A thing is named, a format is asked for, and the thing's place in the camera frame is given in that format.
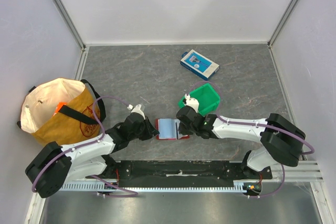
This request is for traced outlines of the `red card holder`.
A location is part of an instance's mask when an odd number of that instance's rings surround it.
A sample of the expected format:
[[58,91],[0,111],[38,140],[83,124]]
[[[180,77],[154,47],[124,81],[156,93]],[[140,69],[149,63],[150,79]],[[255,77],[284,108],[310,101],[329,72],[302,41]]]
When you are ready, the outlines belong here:
[[155,127],[159,131],[157,140],[184,140],[189,135],[182,135],[179,132],[180,121],[178,119],[156,119]]

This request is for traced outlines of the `green plastic bin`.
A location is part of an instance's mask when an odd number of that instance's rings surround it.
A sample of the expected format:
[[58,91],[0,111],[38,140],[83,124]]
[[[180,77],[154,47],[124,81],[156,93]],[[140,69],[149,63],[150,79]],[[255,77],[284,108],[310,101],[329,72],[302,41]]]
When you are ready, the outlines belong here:
[[214,85],[205,81],[196,83],[187,94],[199,102],[198,112],[202,116],[214,112],[221,101]]

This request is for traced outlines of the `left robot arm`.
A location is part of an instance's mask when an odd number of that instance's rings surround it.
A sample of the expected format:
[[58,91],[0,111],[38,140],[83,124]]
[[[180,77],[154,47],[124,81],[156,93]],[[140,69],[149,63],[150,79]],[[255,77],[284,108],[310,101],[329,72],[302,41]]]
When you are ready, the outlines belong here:
[[106,157],[126,148],[130,141],[149,140],[159,134],[147,116],[132,112],[97,137],[68,145],[48,143],[25,169],[32,192],[41,198],[55,194],[64,184],[87,176],[110,178],[116,166]]

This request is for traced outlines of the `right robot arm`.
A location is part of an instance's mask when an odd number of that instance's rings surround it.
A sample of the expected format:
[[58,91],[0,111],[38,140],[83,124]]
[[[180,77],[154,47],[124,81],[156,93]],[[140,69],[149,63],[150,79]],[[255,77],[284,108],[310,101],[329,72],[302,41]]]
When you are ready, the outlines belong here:
[[238,120],[209,114],[202,116],[184,106],[176,114],[179,132],[203,139],[237,138],[257,142],[261,148],[249,151],[240,166],[241,174],[254,178],[267,166],[282,164],[296,167],[302,155],[305,134],[283,116],[272,113],[266,119]]

